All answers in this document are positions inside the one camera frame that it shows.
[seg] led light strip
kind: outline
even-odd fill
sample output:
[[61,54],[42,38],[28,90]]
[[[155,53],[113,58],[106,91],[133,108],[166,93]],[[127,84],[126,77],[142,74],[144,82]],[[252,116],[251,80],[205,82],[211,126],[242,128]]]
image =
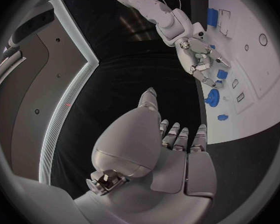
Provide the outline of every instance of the led light strip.
[[62,125],[71,109],[71,106],[78,97],[80,91],[88,81],[95,68],[87,63],[72,80],[63,96],[61,97],[48,125],[40,155],[39,182],[51,184],[51,167],[59,133]]

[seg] white robotic arm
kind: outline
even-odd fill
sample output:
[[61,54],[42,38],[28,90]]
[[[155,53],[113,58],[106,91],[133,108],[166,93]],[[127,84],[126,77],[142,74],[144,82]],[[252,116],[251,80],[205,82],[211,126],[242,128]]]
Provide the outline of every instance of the white robotic arm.
[[127,7],[137,9],[142,16],[156,26],[156,30],[167,46],[176,47],[184,70],[199,81],[216,87],[216,83],[205,77],[202,71],[211,67],[211,59],[225,68],[229,62],[201,39],[205,31],[200,23],[192,24],[180,9],[171,10],[158,0],[117,0]]

